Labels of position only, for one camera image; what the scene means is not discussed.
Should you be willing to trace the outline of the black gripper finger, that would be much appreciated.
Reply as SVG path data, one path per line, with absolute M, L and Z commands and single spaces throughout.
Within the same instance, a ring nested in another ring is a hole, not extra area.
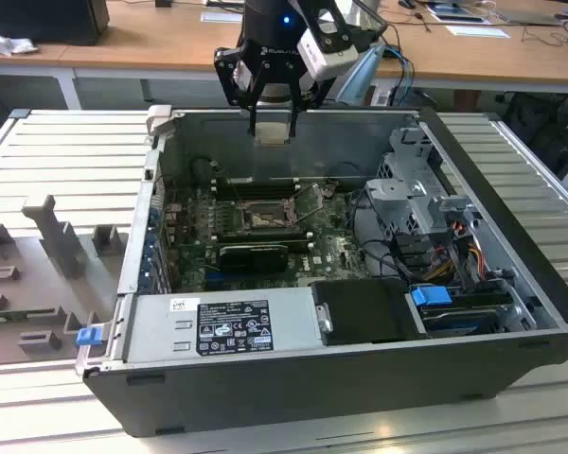
M 242 63 L 250 73 L 250 84 L 246 89 L 242 89 L 235 79 L 235 72 Z M 214 55 L 214 66 L 228 103 L 250 113 L 248 133 L 254 136 L 257 103 L 268 83 L 269 61 L 260 55 L 258 46 L 241 45 L 218 48 Z
M 298 116 L 307 110 L 319 109 L 334 82 L 335 78 L 315 81 L 309 75 L 302 75 L 289 84 L 292 109 L 288 140 L 292 140 L 296 136 Z

